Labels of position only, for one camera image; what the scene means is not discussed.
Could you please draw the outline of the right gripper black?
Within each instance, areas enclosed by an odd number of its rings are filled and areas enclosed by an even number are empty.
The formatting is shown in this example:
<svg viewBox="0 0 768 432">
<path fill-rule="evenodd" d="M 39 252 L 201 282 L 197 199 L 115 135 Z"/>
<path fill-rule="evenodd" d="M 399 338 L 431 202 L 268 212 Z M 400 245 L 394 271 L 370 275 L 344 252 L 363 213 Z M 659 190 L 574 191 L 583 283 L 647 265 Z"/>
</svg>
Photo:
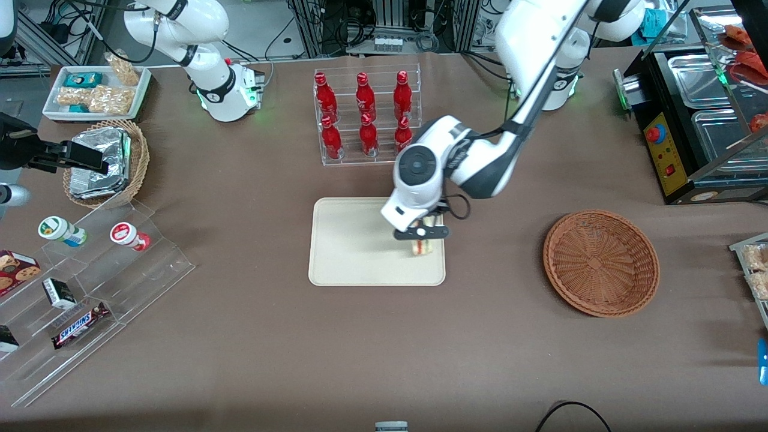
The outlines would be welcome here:
<svg viewBox="0 0 768 432">
<path fill-rule="evenodd" d="M 36 154 L 55 169 L 85 169 L 106 175 L 109 164 L 103 153 L 82 144 L 69 144 L 69 140 L 49 142 L 39 140 L 33 126 L 10 115 L 1 113 L 1 169 L 16 170 L 26 167 Z"/>
</svg>

